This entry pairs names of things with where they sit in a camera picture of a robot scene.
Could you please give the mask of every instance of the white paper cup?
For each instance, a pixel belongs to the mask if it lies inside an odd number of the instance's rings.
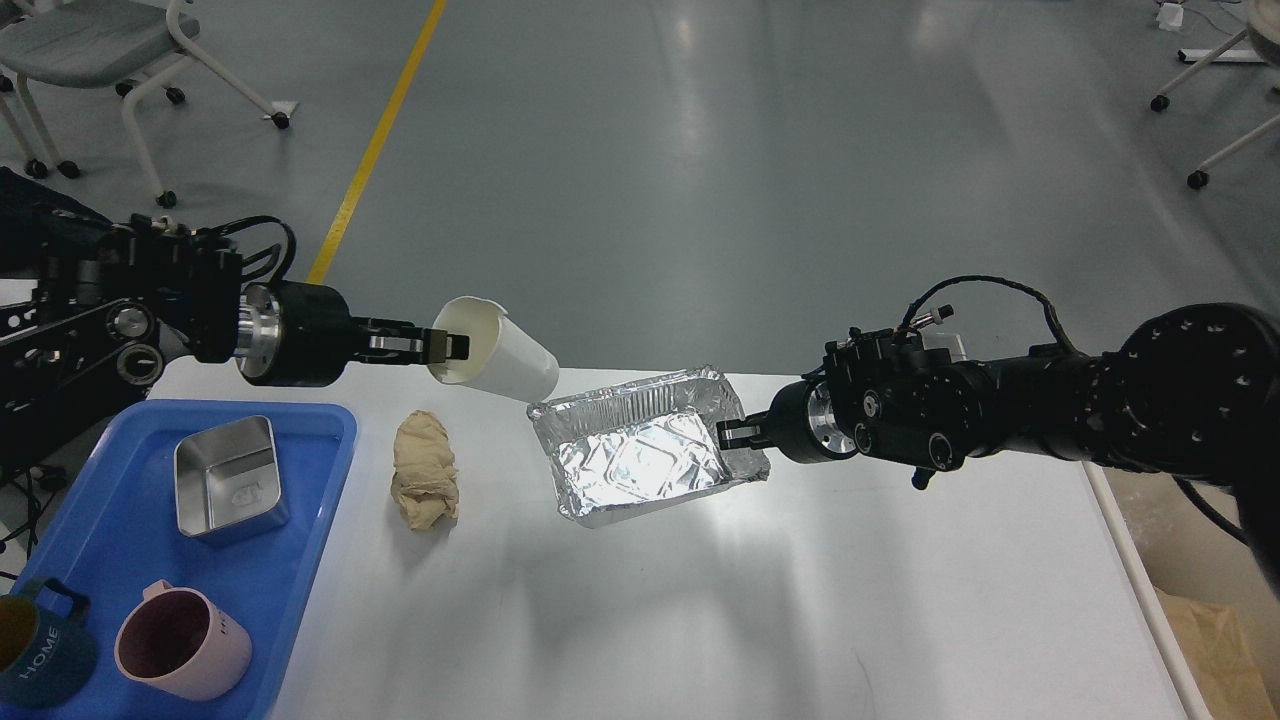
[[[428,365],[435,379],[538,402],[556,389],[559,363],[507,316],[507,309],[483,297],[454,297],[431,327],[471,338],[471,356]]]

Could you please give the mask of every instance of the crumpled cloth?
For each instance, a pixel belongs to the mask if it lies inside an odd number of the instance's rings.
[[[1160,589],[1156,597],[1210,714],[1216,720],[1276,720],[1235,609]]]
[[[396,430],[392,475],[392,498],[410,529],[428,529],[442,515],[458,516],[457,477],[444,425],[431,413],[415,410]]]

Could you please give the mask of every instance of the black cable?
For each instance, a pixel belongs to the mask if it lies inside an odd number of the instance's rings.
[[[36,502],[36,489],[33,487],[36,484],[36,480],[31,478],[31,468],[27,468],[26,473],[27,473],[27,492],[29,493],[27,503],[27,557],[31,557],[32,548],[35,548],[36,543],[40,542],[36,539],[36,523],[40,521],[40,516],[44,515],[45,509],[41,507],[38,502]],[[32,515],[31,512],[32,503],[36,507],[35,515]]]
[[[906,314],[902,315],[902,323],[899,325],[897,332],[893,333],[895,342],[901,342],[902,338],[906,337],[906,333],[911,332],[910,329],[911,319],[915,318],[915,314],[920,311],[920,307],[923,307],[924,304],[928,302],[928,300],[933,297],[934,293],[946,287],[966,282],[987,282],[987,283],[1001,284],[1034,297],[1036,301],[1039,302],[1041,306],[1044,309],[1044,323],[1048,325],[1048,332],[1050,334],[1053,336],[1053,341],[1057,343],[1057,346],[1061,347],[1062,351],[1069,355],[1078,355],[1080,352],[1079,350],[1075,348],[1075,345],[1071,343],[1071,340],[1066,337],[1066,331],[1062,329],[1062,323],[1059,322],[1057,319],[1057,310],[1053,307],[1053,304],[1050,302],[1048,297],[1046,297],[1043,292],[1036,290],[1034,287],[1023,284],[1020,282],[1014,282],[996,275],[957,275],[954,278],[947,278],[940,282],[938,284],[931,287],[928,292],[918,297],[914,302],[911,302],[911,305],[908,306]]]
[[[1231,524],[1231,521],[1224,518],[1221,512],[1215,510],[1213,506],[1210,505],[1208,501],[1204,500],[1204,497],[1194,487],[1192,487],[1189,482],[1181,478],[1174,478],[1174,484],[1178,486],[1178,489],[1183,491],[1187,500],[1192,501],[1196,510],[1199,510],[1206,518],[1210,519],[1211,523],[1221,528],[1224,533],[1243,542],[1244,544],[1249,544],[1249,541],[1244,537],[1244,530]]]
[[[260,250],[243,260],[243,266],[248,268],[253,263],[262,260],[264,258],[270,258],[261,268],[256,270],[250,270],[247,273],[241,273],[241,283],[253,282],[261,277],[268,275],[274,268],[280,263],[280,243],[276,242],[271,247]]]
[[[19,538],[23,533],[27,533],[27,556],[28,557],[31,557],[31,551],[36,547],[36,544],[40,543],[40,536],[36,534],[36,528],[40,524],[41,518],[45,516],[45,512],[49,510],[50,505],[52,503],[54,497],[56,497],[58,493],[59,493],[59,491],[61,489],[61,488],[59,488],[59,489],[52,491],[51,493],[49,493],[49,497],[46,497],[45,501],[41,502],[40,497],[36,496],[35,478],[32,477],[31,470],[32,470],[32,468],[27,468],[22,473],[22,477],[27,478],[27,487],[23,487],[22,483],[18,482],[18,477],[19,477],[18,474],[14,474],[13,477],[8,478],[5,480],[5,483],[4,483],[5,486],[12,486],[14,489],[17,489],[23,496],[26,496],[26,498],[27,498],[27,520],[23,524],[20,524],[17,528],[14,528],[8,536],[0,538],[0,544],[3,544],[3,543],[8,543],[10,541],[14,541],[14,539]]]
[[[211,233],[214,233],[214,234],[216,234],[219,237],[228,237],[228,236],[236,234],[236,233],[238,233],[241,231],[246,231],[248,228],[257,227],[257,225],[265,225],[265,224],[276,224],[276,225],[280,225],[280,229],[284,231],[284,256],[275,265],[275,272],[271,273],[271,279],[269,281],[271,283],[278,283],[278,282],[280,282],[280,281],[284,279],[284,274],[288,273],[289,269],[293,266],[293,259],[298,254],[298,238],[297,238],[297,236],[293,234],[293,228],[291,228],[288,225],[288,223],[285,223],[284,220],[282,220],[279,218],[273,218],[271,215],[250,215],[248,218],[241,218],[238,220],[232,220],[229,223],[224,223],[221,225],[218,225],[218,227],[214,227],[214,228],[209,228],[205,232],[211,232]],[[278,252],[279,252],[279,246],[276,246],[276,254]],[[251,279],[257,279],[260,277],[262,277],[262,275],[256,275],[256,277],[253,277]]]

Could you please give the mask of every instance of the chair leg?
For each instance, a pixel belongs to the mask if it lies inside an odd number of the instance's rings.
[[[143,97],[156,88],[164,87],[178,73],[189,68],[193,61],[189,56],[179,58],[177,63],[138,83],[137,87],[124,96],[124,101],[120,102],[120,117],[124,119],[124,129],[128,131],[129,137],[133,140],[133,147],[138,152],[138,164],[142,165],[142,174],[146,178],[147,188],[161,208],[173,208],[178,202],[178,199],[172,190],[165,190],[160,182],[160,173],[156,172],[156,165],[151,160],[151,152],[142,138],[142,128],[138,127],[134,110]]]
[[[36,106],[36,99],[31,96],[27,76],[18,73],[15,85],[22,106],[27,109],[27,117],[31,119],[31,124],[35,126],[36,136],[40,137],[41,145],[45,146],[49,160],[54,163],[59,173],[68,178],[78,178],[81,174],[79,168],[76,167],[76,163],[63,159],[61,152],[58,151],[58,145],[54,143],[54,136],[49,135],[49,128],[45,127],[45,118],[40,114],[40,108]]]
[[[243,95],[250,102],[257,105],[259,109],[270,115],[271,119],[275,122],[275,127],[280,129],[289,127],[288,115],[276,111],[276,109],[273,108],[271,104],[268,102],[265,97],[262,97],[252,87],[246,85],[244,81],[232,74],[232,72],[227,69],[227,65],[223,65],[221,63],[215,60],[214,56],[210,55],[204,47],[196,45],[193,40],[186,36],[182,37],[175,36],[174,40],[177,40],[178,44],[182,45],[183,50],[186,50],[189,56],[196,58],[197,60],[204,63],[206,68],[214,72],[214,74],[227,81],[227,85],[234,87],[236,91]]]
[[[1169,81],[1167,83],[1165,83],[1165,87],[1161,87],[1160,90],[1156,91],[1156,96],[1151,99],[1151,109],[1157,113],[1162,113],[1165,108],[1169,108],[1169,94],[1172,92],[1175,87],[1187,82],[1187,78],[1204,69],[1206,65],[1216,60],[1219,55],[1221,55],[1222,53],[1226,53],[1231,47],[1239,45],[1240,41],[1244,40],[1248,35],[1249,35],[1248,28],[1242,29],[1240,32],[1229,37],[1226,42],[1224,42],[1222,45],[1215,47],[1208,55],[1204,55],[1199,60],[1196,60],[1196,64],[1178,73],[1178,77]]]
[[[9,101],[0,99],[0,115],[4,117],[4,124],[9,126],[9,132],[13,133],[14,140],[18,141],[18,149],[22,150],[23,158],[27,159],[26,165],[23,165],[23,172],[28,176],[41,179],[49,177],[49,168],[36,158],[36,151],[32,150],[31,143],[27,142],[27,135],[22,132],[22,127],[18,126],[18,118],[14,117],[13,110],[9,109]]]
[[[1199,190],[1204,187],[1206,184],[1208,184],[1210,168],[1221,163],[1222,160],[1226,160],[1231,155],[1239,152],[1240,149],[1243,149],[1245,145],[1257,141],[1260,137],[1270,132],[1271,128],[1275,128],[1276,126],[1280,126],[1280,114],[1262,123],[1261,126],[1253,128],[1243,137],[1240,137],[1240,140],[1236,140],[1231,145],[1228,145],[1226,147],[1219,150],[1213,155],[1210,155],[1207,160],[1201,163],[1198,168],[1196,168],[1194,173],[1187,176],[1187,184],[1190,186],[1192,190]]]

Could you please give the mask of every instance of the metal box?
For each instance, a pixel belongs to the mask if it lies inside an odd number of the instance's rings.
[[[742,404],[709,365],[538,402],[527,414],[561,514],[588,528],[769,474],[758,450],[719,450],[716,423],[742,418]]]
[[[289,520],[271,421],[252,415],[178,443],[173,454],[178,530],[227,546]]]

